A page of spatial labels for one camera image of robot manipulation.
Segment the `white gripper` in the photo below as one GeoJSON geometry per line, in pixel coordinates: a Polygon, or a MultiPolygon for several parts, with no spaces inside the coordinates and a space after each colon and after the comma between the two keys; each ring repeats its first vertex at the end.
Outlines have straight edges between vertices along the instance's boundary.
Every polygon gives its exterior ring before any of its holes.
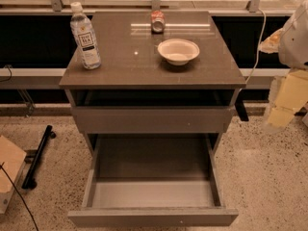
{"type": "MultiPolygon", "coordinates": [[[[258,49],[267,54],[278,53],[280,63],[290,68],[308,69],[308,0],[258,49]]],[[[308,71],[299,69],[272,81],[263,121],[267,133],[283,131],[308,102],[308,71]]]]}

